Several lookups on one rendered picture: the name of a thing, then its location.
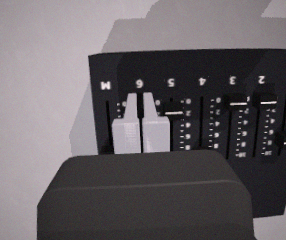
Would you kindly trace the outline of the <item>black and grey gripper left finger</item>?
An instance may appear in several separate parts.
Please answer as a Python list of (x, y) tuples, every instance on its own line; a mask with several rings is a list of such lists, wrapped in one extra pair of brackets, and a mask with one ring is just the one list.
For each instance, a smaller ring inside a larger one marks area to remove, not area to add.
[(113, 120), (112, 134), (114, 154), (141, 153), (140, 93), (128, 94), (124, 119)]

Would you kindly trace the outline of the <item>black lighting desk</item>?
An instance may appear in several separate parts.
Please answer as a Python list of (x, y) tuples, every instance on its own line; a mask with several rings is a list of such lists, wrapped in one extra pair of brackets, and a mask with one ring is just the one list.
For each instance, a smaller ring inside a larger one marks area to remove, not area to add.
[(124, 118), (128, 94), (152, 93), (170, 121), (170, 151), (222, 154), (251, 194), (253, 218), (284, 215), (286, 49), (98, 53), (88, 62), (98, 155), (114, 154), (112, 122)]

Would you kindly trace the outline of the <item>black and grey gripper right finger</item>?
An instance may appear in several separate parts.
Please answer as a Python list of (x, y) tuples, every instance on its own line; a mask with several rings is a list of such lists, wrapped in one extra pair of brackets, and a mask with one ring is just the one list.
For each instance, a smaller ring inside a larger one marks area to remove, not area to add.
[(152, 93), (140, 93), (140, 112), (143, 153), (169, 152), (170, 122), (157, 117)]

